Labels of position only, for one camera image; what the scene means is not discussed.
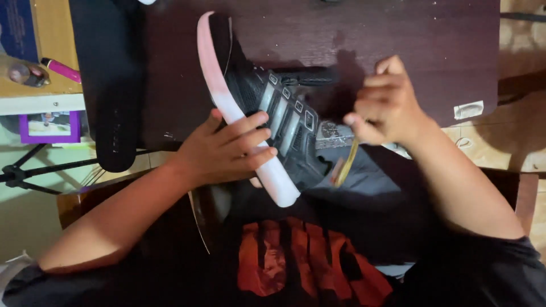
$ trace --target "pink midsole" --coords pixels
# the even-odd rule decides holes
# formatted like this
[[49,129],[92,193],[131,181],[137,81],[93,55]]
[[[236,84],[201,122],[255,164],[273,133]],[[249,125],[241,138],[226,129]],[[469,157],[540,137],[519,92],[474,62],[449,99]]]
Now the pink midsole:
[[[209,27],[209,16],[213,13],[212,11],[205,13],[197,23],[197,49],[203,76],[209,87],[212,100],[229,125],[245,117],[245,114],[243,114],[229,92],[216,58]],[[268,144],[264,141],[259,145],[259,147],[261,146],[267,147]],[[278,206],[291,206],[300,196],[300,192],[277,157],[258,168],[256,173],[264,188]]]

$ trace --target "black sneaker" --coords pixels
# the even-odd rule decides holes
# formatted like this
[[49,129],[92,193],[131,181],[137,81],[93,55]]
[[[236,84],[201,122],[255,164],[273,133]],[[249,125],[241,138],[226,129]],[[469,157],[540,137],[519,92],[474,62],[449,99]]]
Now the black sneaker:
[[278,155],[257,170],[258,177],[277,205],[292,205],[299,191],[316,186],[330,163],[316,156],[317,113],[298,100],[285,85],[316,85],[328,82],[313,73],[303,78],[292,72],[274,73],[246,59],[232,31],[231,19],[208,12],[197,25],[197,47],[212,100],[227,124],[260,110],[269,114],[268,145]]

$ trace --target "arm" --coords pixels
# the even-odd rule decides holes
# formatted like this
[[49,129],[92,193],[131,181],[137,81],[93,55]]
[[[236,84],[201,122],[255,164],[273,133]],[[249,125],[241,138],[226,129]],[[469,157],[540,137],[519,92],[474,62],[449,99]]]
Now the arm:
[[514,211],[496,187],[421,110],[400,59],[381,61],[376,73],[364,81],[355,112],[344,118],[355,135],[371,144],[404,146],[448,224],[489,237],[523,237]]
[[218,110],[213,110],[166,164],[70,225],[38,259],[42,270],[67,273],[117,263],[188,191],[205,184],[249,178],[276,155],[274,148],[267,148],[243,156],[269,137],[268,129],[256,129],[267,121],[265,112],[215,133],[221,119]]

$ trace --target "sleeve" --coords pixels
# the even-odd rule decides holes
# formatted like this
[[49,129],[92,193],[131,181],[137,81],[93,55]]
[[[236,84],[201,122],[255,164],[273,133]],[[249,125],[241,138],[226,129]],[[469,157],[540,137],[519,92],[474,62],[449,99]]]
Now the sleeve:
[[450,235],[405,275],[386,306],[546,306],[546,268],[528,237]]
[[48,274],[33,263],[9,281],[2,302],[6,307],[77,306],[84,294],[103,288],[119,270],[111,266],[73,274]]

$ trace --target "dark wooden tabletop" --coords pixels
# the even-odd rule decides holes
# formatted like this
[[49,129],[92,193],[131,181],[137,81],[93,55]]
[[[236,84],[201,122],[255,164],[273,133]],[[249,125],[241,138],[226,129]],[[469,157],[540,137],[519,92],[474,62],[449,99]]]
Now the dark wooden tabletop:
[[[336,66],[340,83],[320,89],[321,95],[310,101],[324,118],[340,119],[374,64],[398,54],[423,109],[449,126],[456,123],[454,106],[484,101],[484,114],[496,107],[499,6],[498,0],[160,0],[145,8],[141,146],[174,150],[206,119],[212,105],[200,72],[195,29],[209,10],[232,16],[245,54],[264,68]],[[100,103],[96,92],[105,85],[92,79],[97,61],[83,54],[97,55],[80,50],[79,40],[85,38],[78,27],[85,23],[74,20],[93,14],[76,15],[76,47],[93,127],[93,110]],[[95,44],[81,45],[108,48]],[[115,58],[103,56],[102,65],[109,61]]]

